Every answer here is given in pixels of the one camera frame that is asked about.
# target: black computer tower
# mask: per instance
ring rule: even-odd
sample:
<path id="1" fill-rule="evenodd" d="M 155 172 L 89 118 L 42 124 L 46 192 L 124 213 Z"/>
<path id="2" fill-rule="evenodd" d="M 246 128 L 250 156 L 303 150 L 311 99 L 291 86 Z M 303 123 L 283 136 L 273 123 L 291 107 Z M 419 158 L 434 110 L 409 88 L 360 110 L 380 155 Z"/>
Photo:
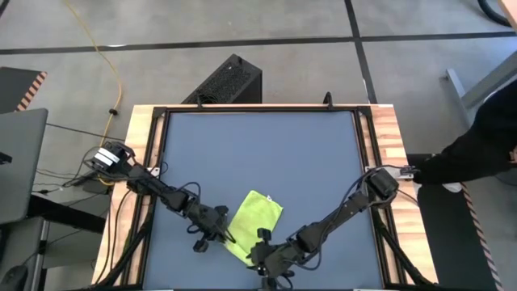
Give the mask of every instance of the black computer tower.
<path id="1" fill-rule="evenodd" d="M 262 70 L 232 54 L 182 104 L 262 103 Z"/>

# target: black metal frame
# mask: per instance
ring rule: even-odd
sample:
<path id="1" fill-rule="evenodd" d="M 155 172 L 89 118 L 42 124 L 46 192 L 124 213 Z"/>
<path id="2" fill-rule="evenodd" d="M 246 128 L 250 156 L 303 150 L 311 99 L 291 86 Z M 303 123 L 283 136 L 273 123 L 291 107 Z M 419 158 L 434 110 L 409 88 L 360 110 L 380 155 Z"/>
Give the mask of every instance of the black metal frame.
<path id="1" fill-rule="evenodd" d="M 167 129 L 170 123 L 170 116 L 173 113 L 224 113 L 224 112 L 351 112 L 352 117 L 355 124 L 355 131 L 356 131 L 356 137 L 358 141 L 358 147 L 359 147 L 359 154 L 361 157 L 361 162 L 363 166 L 368 166 L 368 153 L 366 150 L 366 145 L 364 143 L 364 133 L 361 123 L 361 116 L 364 116 L 367 121 L 368 126 L 368 132 L 370 136 L 370 140 L 372 143 L 372 150 L 373 150 L 373 158 L 375 160 L 375 164 L 377 166 L 382 164 L 382 161 L 380 159 L 380 151 L 379 146 L 377 144 L 376 140 L 376 133 L 375 133 L 375 127 L 373 124 L 372 119 L 372 110 L 370 106 L 338 106 L 333 105 L 332 103 L 332 96 L 330 93 L 327 93 L 324 99 L 324 103 L 327 104 L 327 106 L 307 106 L 307 107 L 300 107 L 300 106 L 261 106 L 261 107 L 250 107 L 250 106 L 228 106 L 228 107 L 222 107 L 221 105 L 217 107 L 213 106 L 201 106 L 200 104 L 198 106 L 180 106 L 176 108 L 165 108 L 165 107 L 155 107 L 153 110 L 153 116 L 151 120 L 151 125 L 149 129 L 149 136 L 148 136 L 148 143 L 147 147 L 145 149 L 145 156 L 144 156 L 144 166 L 150 167 L 150 158 L 151 158 L 151 152 L 153 150 L 153 141 L 156 137 L 156 129 L 158 126 L 158 119 L 160 117 L 164 118 L 163 125 L 162 125 L 162 135 L 160 144 L 158 147 L 158 165 L 162 163 L 163 159 L 163 151 L 165 149 L 166 145 L 166 136 L 167 136 Z M 130 239 L 134 239 L 137 230 L 138 230 L 138 222 L 141 219 L 141 207 L 143 203 L 143 198 L 137 197 L 136 202 L 136 211 L 133 214 L 132 218 L 132 227 L 130 230 L 129 237 Z M 152 198 L 149 202 L 149 209 L 148 209 L 148 215 L 151 215 L 151 219 L 154 215 L 156 205 L 156 199 Z M 397 231 L 395 229 L 395 223 L 393 220 L 393 212 L 391 207 L 388 207 L 385 209 L 386 213 L 386 221 L 388 222 L 388 230 L 389 233 L 397 240 Z M 372 223 L 374 224 L 374 229 L 376 229 L 376 223 L 375 220 L 372 220 Z M 377 256 L 379 258 L 380 262 L 380 272 L 381 277 L 383 280 L 383 285 L 391 285 L 393 282 L 391 281 L 390 275 L 389 275 L 389 267 L 388 267 L 388 260 L 386 257 L 385 252 L 385 245 L 384 245 L 384 239 L 382 236 L 377 232 L 374 231 L 375 239 L 376 239 L 376 250 L 377 250 Z M 147 235 L 143 241 L 143 247 L 142 247 L 142 253 L 140 257 L 140 264 L 138 268 L 137 273 L 137 285 L 142 286 L 144 281 L 144 273 L 147 263 L 147 255 L 149 252 L 149 240 L 150 235 Z M 131 268 L 131 261 L 126 265 L 125 270 L 122 274 L 122 280 L 121 285 L 127 285 L 128 284 L 128 274 L 129 269 Z M 402 268 L 400 262 L 398 259 L 396 259 L 396 269 L 397 269 L 397 276 L 400 283 L 405 284 L 406 283 L 406 274 L 404 269 Z"/>

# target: blue table surface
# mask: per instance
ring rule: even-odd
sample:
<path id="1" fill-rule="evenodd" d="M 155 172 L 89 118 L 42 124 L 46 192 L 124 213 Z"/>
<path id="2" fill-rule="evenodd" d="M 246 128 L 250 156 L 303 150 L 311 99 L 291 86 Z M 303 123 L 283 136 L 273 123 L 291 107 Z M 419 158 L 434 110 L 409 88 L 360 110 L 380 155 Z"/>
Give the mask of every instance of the blue table surface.
<path id="1" fill-rule="evenodd" d="M 332 212 L 362 173 L 350 112 L 187 114 L 170 119 L 162 181 L 200 183 L 203 204 L 227 205 L 229 219 L 250 190 L 284 207 L 271 243 Z M 188 187 L 196 192 L 196 187 Z M 256 289 L 260 277 L 221 244 L 192 250 L 201 234 L 158 203 L 144 289 Z M 380 289 L 370 214 L 360 213 L 332 233 L 317 271 L 297 267 L 298 289 Z M 314 265 L 316 259 L 308 265 Z"/>

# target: desk leg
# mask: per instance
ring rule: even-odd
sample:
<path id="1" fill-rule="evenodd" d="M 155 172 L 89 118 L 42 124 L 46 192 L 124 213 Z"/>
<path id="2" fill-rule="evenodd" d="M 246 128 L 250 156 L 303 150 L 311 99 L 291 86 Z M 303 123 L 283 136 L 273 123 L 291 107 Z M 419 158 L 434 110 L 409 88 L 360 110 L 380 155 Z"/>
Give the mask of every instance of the desk leg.
<path id="1" fill-rule="evenodd" d="M 27 215 L 29 217 L 41 216 L 48 221 L 61 223 L 81 230 L 89 230 L 97 234 L 103 233 L 104 224 L 106 223 L 106 220 L 102 217 L 34 195 L 31 196 Z"/>
<path id="2" fill-rule="evenodd" d="M 446 78 L 452 85 L 454 99 L 461 108 L 461 114 L 468 127 L 473 123 L 477 109 L 481 102 L 500 86 L 517 75 L 517 52 L 512 53 L 501 65 L 498 65 L 478 84 L 465 92 L 461 81 L 454 69 L 447 69 Z"/>

